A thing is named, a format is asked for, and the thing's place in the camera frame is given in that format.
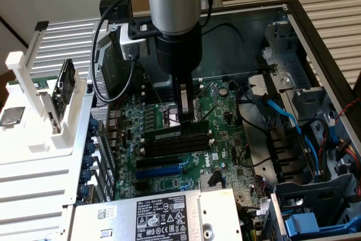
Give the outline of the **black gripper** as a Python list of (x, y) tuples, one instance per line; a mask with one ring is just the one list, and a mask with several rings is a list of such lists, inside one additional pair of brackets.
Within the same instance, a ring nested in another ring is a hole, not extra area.
[(189, 124), (194, 118), (192, 72), (202, 58), (201, 28), (175, 36), (162, 34), (155, 38), (155, 44), (159, 66), (171, 75), (178, 120)]

